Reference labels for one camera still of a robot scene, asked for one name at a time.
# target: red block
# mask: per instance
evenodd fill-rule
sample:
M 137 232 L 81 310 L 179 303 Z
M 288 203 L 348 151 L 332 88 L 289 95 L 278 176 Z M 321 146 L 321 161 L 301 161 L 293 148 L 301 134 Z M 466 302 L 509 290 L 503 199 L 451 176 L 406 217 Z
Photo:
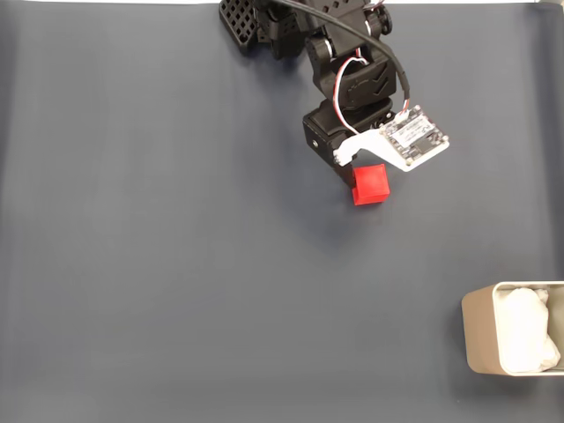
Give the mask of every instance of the red block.
M 354 205 L 382 203 L 390 195 L 388 176 L 384 165 L 354 169 L 356 187 L 352 189 Z

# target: dark gray table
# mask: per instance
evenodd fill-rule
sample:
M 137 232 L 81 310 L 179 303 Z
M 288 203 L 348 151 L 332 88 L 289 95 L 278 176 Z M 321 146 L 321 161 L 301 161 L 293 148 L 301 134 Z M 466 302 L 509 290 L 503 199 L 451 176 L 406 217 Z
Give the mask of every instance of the dark gray table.
M 0 4 L 0 421 L 561 422 L 459 305 L 564 278 L 561 8 L 390 7 L 452 146 L 355 208 L 216 7 Z

